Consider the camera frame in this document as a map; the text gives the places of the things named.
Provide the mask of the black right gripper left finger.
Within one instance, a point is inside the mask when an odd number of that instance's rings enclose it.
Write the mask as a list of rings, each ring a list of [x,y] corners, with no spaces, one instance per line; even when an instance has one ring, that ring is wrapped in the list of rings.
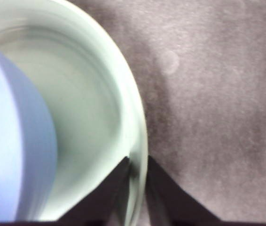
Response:
[[[55,221],[0,222],[0,226],[106,226],[119,198],[127,200],[130,161],[125,157],[89,195]]]

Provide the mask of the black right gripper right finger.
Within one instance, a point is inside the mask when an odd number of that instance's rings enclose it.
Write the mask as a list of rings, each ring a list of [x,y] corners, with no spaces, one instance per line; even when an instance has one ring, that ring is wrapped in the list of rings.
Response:
[[[151,225],[199,226],[220,219],[186,193],[152,157],[148,157],[146,199]]]

